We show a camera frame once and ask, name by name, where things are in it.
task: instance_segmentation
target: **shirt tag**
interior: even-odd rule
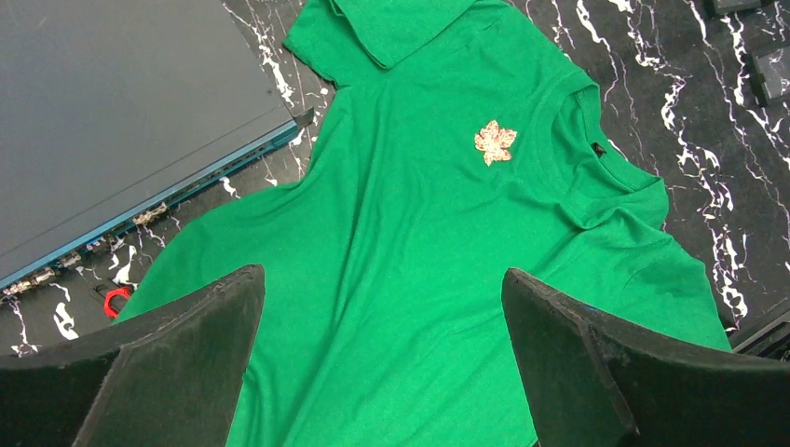
[[[595,154],[598,155],[598,158],[600,158],[606,153],[606,149],[604,149],[604,146],[598,144],[597,142],[594,142],[593,144],[591,144],[591,146],[592,149],[595,151]]]

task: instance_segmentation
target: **shirt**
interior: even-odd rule
[[[532,445],[509,267],[729,349],[703,265],[661,231],[662,180],[517,9],[310,0],[285,44],[338,87],[308,175],[189,224],[120,315],[265,267],[227,445]]]

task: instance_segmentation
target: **marble countertop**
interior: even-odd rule
[[[0,303],[0,349],[31,353],[106,327],[110,320],[92,297],[94,287],[108,279],[138,284],[187,222],[306,175],[334,89],[280,44],[304,3],[228,0],[224,6],[284,102],[295,115],[314,107],[314,124],[288,147],[123,236],[112,252]],[[514,5],[601,84],[612,144],[666,181],[672,206],[664,228],[707,265],[731,340],[739,343],[766,323],[766,314],[790,306],[790,108],[759,108],[745,65],[749,51],[790,36],[790,9],[775,2],[709,19],[695,0]]]

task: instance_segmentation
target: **gray panel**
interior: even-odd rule
[[[289,120],[219,0],[0,2],[0,278]]]

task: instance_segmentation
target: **flower-shaped applique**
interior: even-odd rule
[[[478,151],[483,151],[483,161],[491,166],[495,161],[508,161],[513,155],[508,150],[516,140],[518,132],[511,129],[501,129],[499,123],[492,119],[487,126],[480,129],[474,136],[474,146]]]

